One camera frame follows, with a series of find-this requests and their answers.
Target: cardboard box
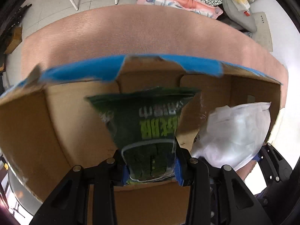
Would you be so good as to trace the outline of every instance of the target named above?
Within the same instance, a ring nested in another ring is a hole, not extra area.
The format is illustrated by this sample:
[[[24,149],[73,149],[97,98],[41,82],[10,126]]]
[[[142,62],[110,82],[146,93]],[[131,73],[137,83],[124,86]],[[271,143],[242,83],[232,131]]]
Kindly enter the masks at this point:
[[[240,65],[185,56],[124,58],[68,64],[47,70],[40,77],[35,70],[0,99],[0,148],[18,177],[40,200],[46,199],[72,166],[98,165],[116,150],[86,96],[156,86],[201,89],[182,110],[176,133],[181,147],[188,150],[216,107],[272,102],[270,134],[284,106],[281,89],[286,86]],[[119,225],[185,222],[189,187],[164,182],[115,191]]]

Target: gray round object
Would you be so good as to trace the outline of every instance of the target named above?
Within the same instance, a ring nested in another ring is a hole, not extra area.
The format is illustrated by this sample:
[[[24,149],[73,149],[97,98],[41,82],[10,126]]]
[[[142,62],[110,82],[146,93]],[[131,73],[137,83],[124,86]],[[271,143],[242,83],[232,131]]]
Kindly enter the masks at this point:
[[[198,163],[198,159],[195,157],[190,158],[190,163],[196,164]]]
[[[115,163],[115,159],[114,158],[108,158],[107,160],[106,160],[106,162],[108,163],[108,164],[113,164],[113,163]]]
[[[224,168],[225,171],[231,171],[232,170],[231,166],[229,166],[229,165],[224,165],[223,168]]]
[[[73,167],[74,172],[78,172],[80,170],[81,170],[81,166],[79,166],[79,165],[76,165],[76,166]]]
[[[32,216],[36,214],[42,203],[39,202],[17,179],[11,169],[8,170],[8,182],[18,203]]]

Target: green snack bag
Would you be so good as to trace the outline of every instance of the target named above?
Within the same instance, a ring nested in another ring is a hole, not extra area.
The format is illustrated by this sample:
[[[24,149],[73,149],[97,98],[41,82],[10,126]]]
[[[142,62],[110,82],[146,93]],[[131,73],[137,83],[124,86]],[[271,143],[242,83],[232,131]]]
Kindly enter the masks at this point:
[[[191,88],[157,87],[87,97],[121,151],[129,168],[128,183],[161,181],[173,175],[178,119],[197,92]]]

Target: silver bolt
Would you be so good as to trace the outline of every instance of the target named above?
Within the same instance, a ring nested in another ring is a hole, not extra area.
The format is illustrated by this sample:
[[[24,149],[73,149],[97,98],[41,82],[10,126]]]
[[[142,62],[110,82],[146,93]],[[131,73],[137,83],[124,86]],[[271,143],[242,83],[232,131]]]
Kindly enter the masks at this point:
[[[190,163],[196,164],[198,163],[198,159],[195,157],[190,158]]]
[[[229,165],[224,165],[223,168],[225,171],[231,171],[231,169],[232,169],[231,166],[229,166]]]
[[[114,158],[108,158],[108,159],[106,160],[106,162],[107,162],[108,164],[113,164],[115,161],[116,161],[116,160],[115,160]]]
[[[76,166],[73,167],[74,172],[78,172],[80,170],[81,170],[81,166],[79,166],[79,165],[76,165]]]

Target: white pouch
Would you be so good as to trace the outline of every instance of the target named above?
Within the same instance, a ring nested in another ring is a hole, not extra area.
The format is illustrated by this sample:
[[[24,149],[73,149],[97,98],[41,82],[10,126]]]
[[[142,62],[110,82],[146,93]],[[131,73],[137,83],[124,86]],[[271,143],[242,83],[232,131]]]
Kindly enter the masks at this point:
[[[271,103],[258,102],[235,107],[218,107],[210,113],[191,150],[213,167],[227,164],[235,171],[260,150],[269,130]]]

